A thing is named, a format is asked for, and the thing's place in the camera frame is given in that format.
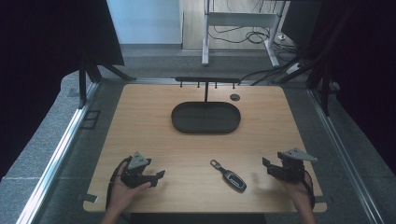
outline black curtain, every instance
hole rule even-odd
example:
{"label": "black curtain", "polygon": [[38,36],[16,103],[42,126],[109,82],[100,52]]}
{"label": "black curtain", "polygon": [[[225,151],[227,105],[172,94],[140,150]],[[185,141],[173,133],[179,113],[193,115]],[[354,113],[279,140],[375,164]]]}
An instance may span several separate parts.
{"label": "black curtain", "polygon": [[391,1],[359,1],[332,56],[342,106],[396,174],[396,17]]}
{"label": "black curtain", "polygon": [[82,59],[123,65],[106,0],[0,1],[0,176]]}

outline wooden table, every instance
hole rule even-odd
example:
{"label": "wooden table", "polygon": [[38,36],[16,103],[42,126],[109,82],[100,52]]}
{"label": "wooden table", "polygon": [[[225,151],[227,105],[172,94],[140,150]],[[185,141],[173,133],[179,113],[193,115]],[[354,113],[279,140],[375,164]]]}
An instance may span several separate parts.
{"label": "wooden table", "polygon": [[[234,102],[230,95],[240,100]],[[172,125],[173,108],[186,101],[203,101],[205,88],[196,85],[138,85],[124,87],[84,202],[90,212],[104,211],[107,183],[118,164],[139,151],[152,158],[144,175],[165,170],[156,188],[139,194],[129,212],[139,213],[263,213],[295,211],[282,185],[266,173],[262,157],[281,166],[276,153],[304,143],[279,87],[209,86],[208,101],[228,102],[241,113],[239,127],[228,134],[185,134]],[[247,183],[243,193],[231,189],[210,165],[217,160]],[[315,195],[322,195],[310,162]],[[315,212],[324,212],[317,203]]]}

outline wall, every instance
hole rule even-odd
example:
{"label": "wall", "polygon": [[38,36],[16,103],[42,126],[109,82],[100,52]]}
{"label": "wall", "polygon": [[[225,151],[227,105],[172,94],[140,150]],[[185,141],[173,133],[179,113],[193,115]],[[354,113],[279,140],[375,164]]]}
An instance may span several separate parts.
{"label": "wall", "polygon": [[107,0],[120,44],[181,44],[179,0]]}

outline metal frame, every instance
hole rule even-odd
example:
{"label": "metal frame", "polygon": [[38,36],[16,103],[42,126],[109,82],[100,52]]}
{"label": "metal frame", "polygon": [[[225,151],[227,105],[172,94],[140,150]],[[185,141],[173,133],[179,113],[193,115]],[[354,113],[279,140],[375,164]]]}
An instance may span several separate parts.
{"label": "metal frame", "polygon": [[370,223],[384,223],[375,201],[371,196],[369,190],[361,179],[361,175],[353,164],[352,159],[350,159],[349,154],[347,153],[347,149],[344,146],[338,132],[335,130],[332,125],[332,120],[326,116],[325,112],[320,107],[320,100],[318,94],[308,89],[308,95],[311,97],[313,104],[318,112],[319,118],[322,121],[322,124],[332,141],[332,145],[340,159],[340,162],[343,164],[344,169],[346,170],[346,174],[349,177],[349,180],[354,188],[356,194],[358,195],[359,200],[361,201],[361,206],[366,212],[367,217],[370,219]]}
{"label": "metal frame", "polygon": [[273,67],[279,66],[279,61],[274,54],[273,44],[279,27],[282,13],[285,8],[286,1],[282,1],[282,5],[276,14],[261,13],[224,13],[210,12],[210,0],[205,1],[205,35],[202,45],[202,65],[209,65],[209,26],[250,26],[250,27],[269,27],[273,29],[270,38],[264,41],[265,48],[270,57]]}
{"label": "metal frame", "polygon": [[[134,84],[170,84],[170,85],[177,85],[179,84],[177,81],[175,81],[172,78],[139,78],[137,81],[127,81],[126,83],[134,83]],[[249,81],[243,82],[243,85],[249,84]],[[74,138],[74,136],[77,133],[78,127],[80,123],[82,122],[85,114],[88,111],[88,108],[91,105],[92,102],[92,97],[96,93],[98,87],[100,84],[98,83],[92,83],[91,86],[88,89],[88,100],[87,104],[85,104],[81,109],[78,109],[75,112],[75,115],[71,119],[66,131],[64,132],[64,135],[59,142],[58,146],[56,147],[49,164],[47,165],[43,175],[40,177],[35,190],[31,194],[30,199],[24,206],[23,211],[21,212],[21,215],[16,223],[32,223],[37,211],[41,207],[41,204],[44,202],[44,198],[47,195],[47,192],[50,189],[50,186],[55,179],[56,173],[58,172],[64,157],[70,147],[70,144]],[[355,165],[353,164],[352,160],[350,159],[347,150],[341,140],[341,138],[338,135],[338,132],[335,130],[334,126],[332,125],[332,121],[326,114],[323,112],[323,110],[320,107],[320,100],[318,98],[318,95],[316,94],[315,91],[313,90],[307,90],[307,94],[310,96],[317,112],[319,115],[319,118],[321,119],[323,126],[328,133],[332,144],[336,150],[336,153],[339,156],[339,159],[341,163],[344,165],[344,168],[346,170],[346,174],[348,175],[351,184],[356,191],[360,201],[361,205],[366,212],[367,217],[370,219],[371,223],[384,223],[381,215],[379,214],[379,211],[377,209],[377,206],[375,204],[375,201],[373,197],[371,196],[369,190],[363,183],[361,176],[356,169]]]}
{"label": "metal frame", "polygon": [[[92,83],[88,89],[88,99],[91,99],[98,88],[98,83]],[[32,223],[35,214],[40,208],[41,204],[44,202],[44,198],[47,195],[47,192],[50,189],[50,186],[55,179],[56,173],[58,172],[62,161],[64,160],[64,156],[67,150],[70,147],[70,144],[73,140],[73,137],[76,135],[78,127],[82,120],[84,119],[85,114],[91,104],[92,100],[88,100],[87,104],[85,104],[81,109],[77,109],[73,118],[71,119],[69,125],[62,136],[61,141],[56,147],[54,153],[52,154],[49,163],[44,170],[43,175],[38,180],[37,185],[33,193],[31,194],[28,202],[23,208],[20,217],[17,220],[17,223]]]}

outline black oval tray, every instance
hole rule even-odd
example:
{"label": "black oval tray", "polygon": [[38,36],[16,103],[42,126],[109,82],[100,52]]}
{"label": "black oval tray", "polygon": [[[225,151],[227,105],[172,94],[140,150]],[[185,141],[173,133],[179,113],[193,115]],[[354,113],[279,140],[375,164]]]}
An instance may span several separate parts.
{"label": "black oval tray", "polygon": [[182,133],[231,133],[241,114],[225,102],[184,102],[172,111],[172,123]]}

